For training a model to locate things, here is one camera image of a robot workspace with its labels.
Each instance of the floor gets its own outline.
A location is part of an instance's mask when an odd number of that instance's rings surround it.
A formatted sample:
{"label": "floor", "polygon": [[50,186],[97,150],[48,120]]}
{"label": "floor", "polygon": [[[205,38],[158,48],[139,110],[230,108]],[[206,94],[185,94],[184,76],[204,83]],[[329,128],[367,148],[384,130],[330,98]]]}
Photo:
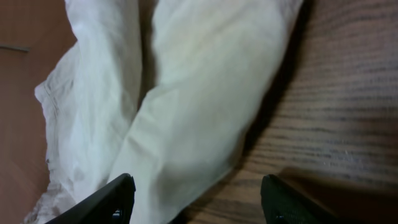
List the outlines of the floor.
{"label": "floor", "polygon": [[[45,124],[34,87],[75,38],[62,0],[0,0],[0,27],[0,217],[19,223],[48,184]],[[393,218],[397,49],[396,0],[308,0],[241,163],[181,219],[265,223],[259,192],[267,174],[279,174],[338,215],[365,223]]]}

